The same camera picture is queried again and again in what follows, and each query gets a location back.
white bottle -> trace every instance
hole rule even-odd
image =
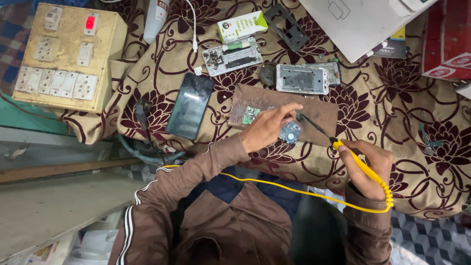
[[[147,10],[144,40],[151,44],[167,20],[170,0],[150,0]]]

jacket sleeve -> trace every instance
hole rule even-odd
[[[345,192],[346,202],[353,205],[375,210],[386,208],[384,201],[372,201],[360,195],[351,182],[347,185]],[[391,210],[374,214],[346,207],[343,214],[347,219],[348,229],[345,244],[347,264],[389,264],[391,254],[389,240],[392,233]]]
[[[168,264],[173,236],[170,212],[178,201],[201,181],[247,160],[237,133],[210,145],[180,167],[159,168],[155,180],[134,193],[135,203],[126,209],[108,265]]]

green screwdriver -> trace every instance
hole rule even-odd
[[[222,45],[222,51],[249,47],[252,43],[253,42],[250,42],[250,41],[241,41],[241,42],[237,42],[237,43],[229,43],[227,45]]]

white stripe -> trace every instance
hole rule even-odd
[[[131,210],[134,206],[131,206],[129,207],[129,212],[128,214],[126,215],[126,219],[125,219],[125,222],[129,224],[129,237],[127,239],[127,244],[125,246],[125,248],[123,249],[123,253],[122,255],[120,256],[120,259],[121,259],[121,265],[124,265],[124,256],[126,255],[126,251],[128,251],[129,249],[129,245],[131,244],[131,240],[132,240],[132,231],[133,231],[133,228],[132,228],[132,218],[131,218]]]
[[[166,167],[159,167],[159,168],[157,168],[157,170],[163,170],[165,172],[170,172],[173,169],[168,169]],[[150,182],[146,187],[144,187],[140,190],[141,191],[146,191],[149,188],[150,184],[154,183],[156,181],[157,180],[154,180],[154,181]],[[138,198],[138,191],[140,191],[140,190],[137,190],[134,193],[134,199],[136,200],[136,205],[141,204],[141,200]],[[129,246],[131,245],[132,232],[133,232],[131,210],[132,210],[133,207],[134,206],[131,206],[128,209],[126,209],[126,213],[124,215],[124,229],[125,229],[125,233],[126,233],[126,238],[124,239],[124,245],[123,245],[121,254],[118,257],[118,260],[116,261],[116,265],[124,265],[124,256],[126,254],[126,251],[128,251]]]
[[[124,214],[124,233],[126,235],[125,239],[124,239],[124,245],[122,247],[122,250],[121,250],[121,253],[120,255],[118,256],[118,259],[116,260],[116,265],[119,265],[119,261],[121,259],[121,256],[123,256],[124,254],[124,249],[126,248],[126,244],[128,242],[128,237],[129,237],[129,230],[128,230],[128,223],[127,223],[127,217],[128,217],[128,212],[129,212],[129,207],[126,209],[126,213]]]
[[[208,144],[208,150],[207,150],[206,152],[204,152],[203,154],[206,154],[207,152],[209,152],[209,146],[210,146],[211,144],[214,144],[214,142],[210,142],[210,143]]]

wooden board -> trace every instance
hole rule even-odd
[[[128,205],[146,184],[98,173],[0,186],[0,263]]]
[[[303,114],[321,126],[328,135],[335,136],[339,105],[244,84],[235,85],[228,123],[230,126],[245,128],[247,125],[243,124],[242,121],[247,107],[258,108],[263,111],[269,107],[276,108],[290,102],[303,105],[304,108],[301,110]],[[299,137],[300,141],[310,141],[325,146],[330,145],[329,139],[311,124],[297,121],[296,123],[302,129]]]
[[[0,183],[140,163],[139,158],[90,161],[0,170]]]

